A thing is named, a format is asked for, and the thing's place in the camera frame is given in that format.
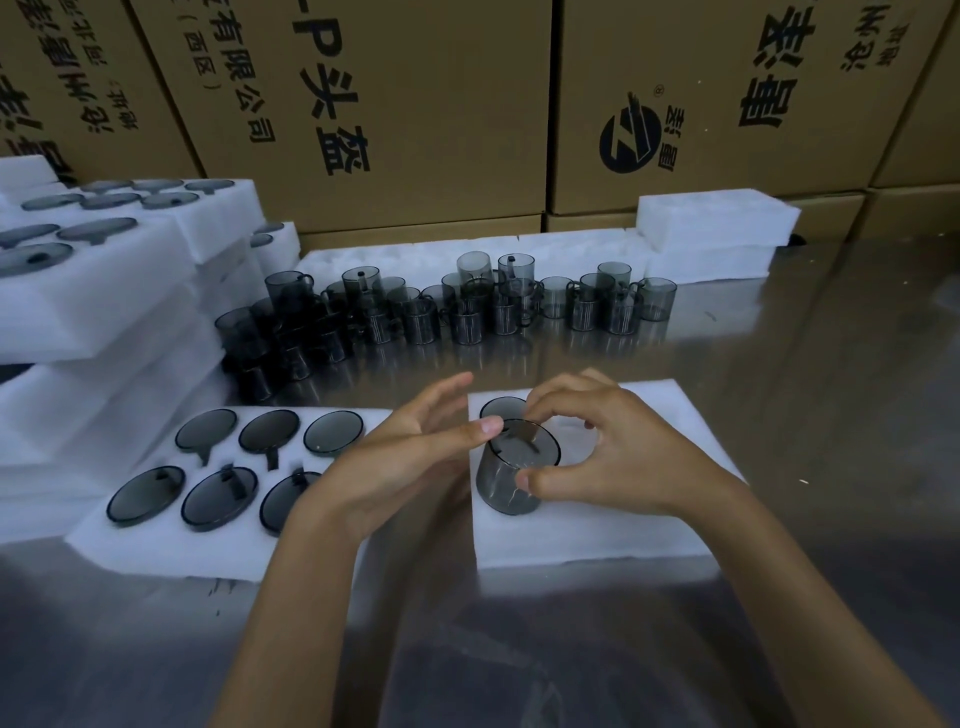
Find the brown cardboard box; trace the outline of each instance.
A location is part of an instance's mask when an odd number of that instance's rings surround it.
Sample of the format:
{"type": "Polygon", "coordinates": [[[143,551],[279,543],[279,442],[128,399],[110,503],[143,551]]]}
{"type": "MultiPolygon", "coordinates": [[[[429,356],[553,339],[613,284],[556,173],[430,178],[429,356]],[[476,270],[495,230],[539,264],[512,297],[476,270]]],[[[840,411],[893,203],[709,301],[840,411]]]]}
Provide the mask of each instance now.
{"type": "Polygon", "coordinates": [[[0,155],[43,154],[67,183],[200,176],[121,3],[3,3],[0,65],[0,155]]]}
{"type": "Polygon", "coordinates": [[[960,6],[910,99],[876,187],[960,182],[960,6]]]}
{"type": "MultiPolygon", "coordinates": [[[[792,198],[786,202],[800,208],[794,232],[806,242],[838,243],[846,239],[865,198],[862,193],[848,193],[792,198]]],[[[547,232],[632,228],[635,224],[635,209],[594,215],[546,215],[547,232]]]]}
{"type": "Polygon", "coordinates": [[[866,186],[950,5],[566,0],[550,210],[866,186]]]}
{"type": "Polygon", "coordinates": [[[132,4],[207,173],[253,178],[270,217],[543,212],[550,0],[132,4]]]}
{"type": "Polygon", "coordinates": [[[405,225],[398,228],[374,228],[364,231],[314,232],[300,236],[300,251],[327,248],[353,248],[360,245],[425,243],[432,240],[470,240],[497,235],[526,235],[540,232],[540,216],[502,217],[496,220],[466,220],[458,223],[405,225]]]}
{"type": "Polygon", "coordinates": [[[853,239],[960,231],[960,184],[872,189],[853,239]]]}

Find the logo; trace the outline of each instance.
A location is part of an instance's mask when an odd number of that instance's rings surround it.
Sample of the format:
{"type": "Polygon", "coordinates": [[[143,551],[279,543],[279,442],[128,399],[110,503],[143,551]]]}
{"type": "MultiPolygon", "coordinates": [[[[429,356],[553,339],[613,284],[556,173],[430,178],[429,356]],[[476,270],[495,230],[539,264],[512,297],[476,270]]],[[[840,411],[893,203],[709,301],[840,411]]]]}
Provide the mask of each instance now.
{"type": "Polygon", "coordinates": [[[600,133],[600,158],[618,175],[635,172],[649,162],[660,147],[660,117],[642,107],[632,93],[619,117],[611,116],[600,133]]]}

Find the table surface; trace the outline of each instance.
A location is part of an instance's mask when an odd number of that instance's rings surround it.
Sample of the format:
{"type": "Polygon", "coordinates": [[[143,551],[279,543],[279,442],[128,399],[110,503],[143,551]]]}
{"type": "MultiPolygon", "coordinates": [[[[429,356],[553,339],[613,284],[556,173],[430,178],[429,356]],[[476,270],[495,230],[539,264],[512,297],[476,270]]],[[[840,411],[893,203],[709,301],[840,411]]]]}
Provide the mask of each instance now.
{"type": "MultiPolygon", "coordinates": [[[[277,404],[397,406],[441,376],[674,378],[757,495],[960,721],[960,241],[781,249],[766,281],[682,286],[637,336],[539,320],[476,347],[394,342],[277,404]]],[[[478,576],[463,483],[374,534],[335,724],[789,723],[711,559],[478,576]]],[[[0,724],[199,726],[256,585],[121,576],[60,540],[0,548],[0,724]]]]}

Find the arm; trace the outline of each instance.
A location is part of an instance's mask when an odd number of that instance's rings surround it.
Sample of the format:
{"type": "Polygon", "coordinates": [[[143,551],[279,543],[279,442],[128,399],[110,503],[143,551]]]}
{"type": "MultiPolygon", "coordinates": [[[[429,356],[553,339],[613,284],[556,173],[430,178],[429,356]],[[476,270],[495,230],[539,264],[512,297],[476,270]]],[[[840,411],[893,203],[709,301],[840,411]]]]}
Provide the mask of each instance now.
{"type": "Polygon", "coordinates": [[[733,586],[798,723],[944,725],[750,489],[640,398],[586,370],[527,402],[531,420],[580,417],[599,437],[580,465],[523,471],[517,486],[686,521],[733,586]]]}
{"type": "Polygon", "coordinates": [[[253,603],[210,726],[327,725],[361,542],[450,459],[496,435],[489,417],[451,429],[469,372],[437,382],[341,455],[300,496],[253,603]]]}

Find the person's left hand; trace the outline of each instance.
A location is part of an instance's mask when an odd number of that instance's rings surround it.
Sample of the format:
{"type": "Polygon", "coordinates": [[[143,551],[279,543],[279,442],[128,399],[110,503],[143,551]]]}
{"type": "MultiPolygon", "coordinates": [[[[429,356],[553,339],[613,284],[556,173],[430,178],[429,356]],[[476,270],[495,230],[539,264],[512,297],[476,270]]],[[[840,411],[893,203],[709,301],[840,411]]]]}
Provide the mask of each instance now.
{"type": "Polygon", "coordinates": [[[442,379],[395,410],[306,490],[291,519],[309,527],[315,514],[336,518],[359,545],[419,493],[444,461],[465,458],[503,429],[499,417],[442,429],[467,406],[464,390],[472,381],[472,372],[442,379]]]}

